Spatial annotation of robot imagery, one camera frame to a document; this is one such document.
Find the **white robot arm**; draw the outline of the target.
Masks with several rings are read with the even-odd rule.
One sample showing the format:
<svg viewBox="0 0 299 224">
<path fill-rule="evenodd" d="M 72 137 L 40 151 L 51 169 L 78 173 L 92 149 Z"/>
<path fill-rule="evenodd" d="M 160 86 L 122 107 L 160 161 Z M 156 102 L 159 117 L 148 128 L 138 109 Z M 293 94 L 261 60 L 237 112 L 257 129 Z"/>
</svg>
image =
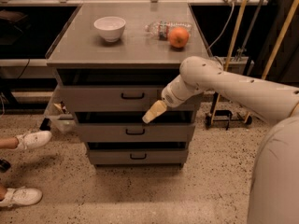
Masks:
<svg viewBox="0 0 299 224">
<path fill-rule="evenodd" d="M 247 224 L 299 224 L 299 93 L 296 87 L 223 70 L 192 56 L 143 117 L 146 123 L 194 95 L 213 90 L 272 128 L 259 145 L 249 191 Z"/>
</svg>

